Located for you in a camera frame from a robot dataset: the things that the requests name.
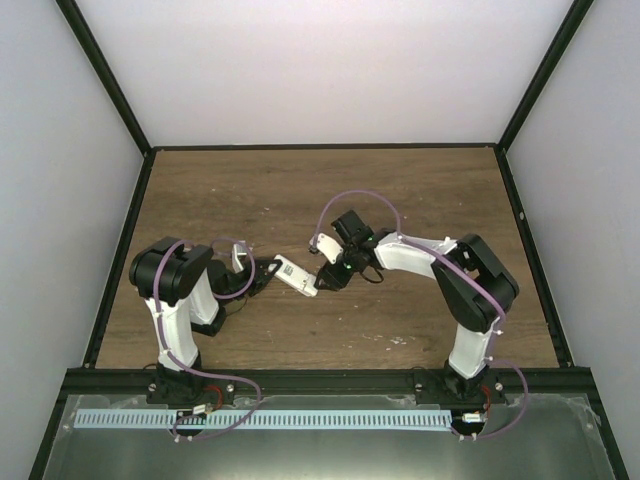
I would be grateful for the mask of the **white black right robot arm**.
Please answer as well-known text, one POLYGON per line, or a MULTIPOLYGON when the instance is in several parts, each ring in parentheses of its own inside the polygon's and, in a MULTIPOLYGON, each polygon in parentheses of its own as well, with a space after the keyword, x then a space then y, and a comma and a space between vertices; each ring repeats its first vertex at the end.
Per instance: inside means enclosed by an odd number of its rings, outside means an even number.
POLYGON ((309 251, 326 262, 315 287, 340 291, 356 274, 403 271, 434 280, 457 323, 452 350, 444 364, 447 396, 472 399, 490 363, 490 347, 520 288, 488 244, 476 234, 458 240, 429 240, 396 229, 373 230, 349 210, 332 223, 330 236, 315 232, 309 251))

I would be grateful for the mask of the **white air conditioner remote control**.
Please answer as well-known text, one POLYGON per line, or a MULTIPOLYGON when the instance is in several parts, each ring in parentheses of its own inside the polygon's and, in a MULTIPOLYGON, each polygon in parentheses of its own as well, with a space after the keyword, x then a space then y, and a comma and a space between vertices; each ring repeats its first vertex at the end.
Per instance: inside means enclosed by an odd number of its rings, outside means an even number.
POLYGON ((306 297, 315 297, 317 295, 315 275, 282 255, 276 255, 274 260, 281 263, 274 274, 277 279, 306 297))

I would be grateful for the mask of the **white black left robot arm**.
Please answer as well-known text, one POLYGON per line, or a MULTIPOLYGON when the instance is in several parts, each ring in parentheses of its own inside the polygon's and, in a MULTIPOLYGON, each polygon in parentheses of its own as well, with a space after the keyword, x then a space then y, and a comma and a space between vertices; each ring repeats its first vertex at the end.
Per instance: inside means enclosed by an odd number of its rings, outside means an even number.
POLYGON ((181 403, 196 402, 204 392, 201 353, 193 335, 214 337, 224 325, 226 305, 260 293, 284 262, 250 256, 235 244, 231 264, 214 257, 207 245, 189 245, 166 236, 133 259, 129 281, 151 312, 158 342, 160 387, 168 386, 181 403))

